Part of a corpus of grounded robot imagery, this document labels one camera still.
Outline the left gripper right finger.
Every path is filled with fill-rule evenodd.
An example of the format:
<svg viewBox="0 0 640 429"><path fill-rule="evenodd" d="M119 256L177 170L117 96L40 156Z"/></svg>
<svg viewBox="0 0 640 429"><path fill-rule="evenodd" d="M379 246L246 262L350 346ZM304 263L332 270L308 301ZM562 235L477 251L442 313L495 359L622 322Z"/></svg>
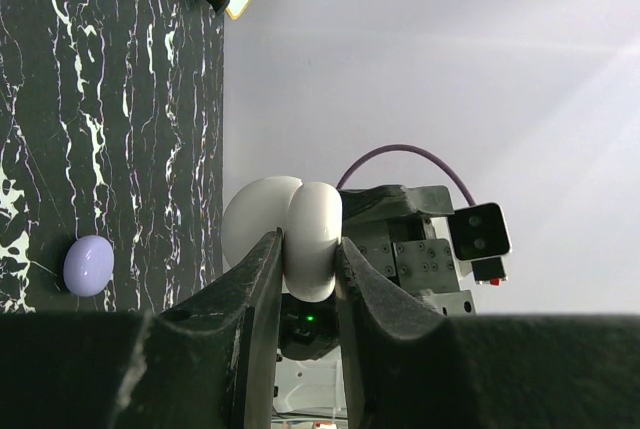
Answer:
<svg viewBox="0 0 640 429"><path fill-rule="evenodd" d="M352 428L635 428L631 315L445 316L344 240L336 308Z"/></svg>

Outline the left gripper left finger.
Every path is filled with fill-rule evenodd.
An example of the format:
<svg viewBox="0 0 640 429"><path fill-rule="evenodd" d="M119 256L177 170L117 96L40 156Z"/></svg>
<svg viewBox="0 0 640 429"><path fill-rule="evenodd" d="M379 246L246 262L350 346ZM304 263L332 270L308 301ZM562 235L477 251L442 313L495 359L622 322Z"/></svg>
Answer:
<svg viewBox="0 0 640 429"><path fill-rule="evenodd" d="M266 428L282 288L280 231L161 314L1 318L5 428Z"/></svg>

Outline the white earbud charging case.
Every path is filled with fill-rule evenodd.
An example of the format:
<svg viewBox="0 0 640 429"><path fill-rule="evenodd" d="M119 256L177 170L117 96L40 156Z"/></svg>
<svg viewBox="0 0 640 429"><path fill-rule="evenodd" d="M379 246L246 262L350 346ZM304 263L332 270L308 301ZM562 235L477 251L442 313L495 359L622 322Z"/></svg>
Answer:
<svg viewBox="0 0 640 429"><path fill-rule="evenodd" d="M324 182L291 176L256 180L229 202L221 247L229 266L239 264L268 232L283 233L283 277L293 297L307 303L329 298L335 288L334 257L342 238L343 204Z"/></svg>

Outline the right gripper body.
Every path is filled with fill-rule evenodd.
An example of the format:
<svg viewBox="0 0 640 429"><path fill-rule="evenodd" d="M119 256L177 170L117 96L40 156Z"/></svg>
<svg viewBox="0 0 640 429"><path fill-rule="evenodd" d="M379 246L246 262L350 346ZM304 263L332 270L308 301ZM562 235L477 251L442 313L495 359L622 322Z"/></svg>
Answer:
<svg viewBox="0 0 640 429"><path fill-rule="evenodd" d="M342 235L370 266L442 315L473 315L475 304L460 287L448 220L454 212L444 186L384 185L341 189ZM318 360L339 345L336 296L318 303L282 295L279 356Z"/></svg>

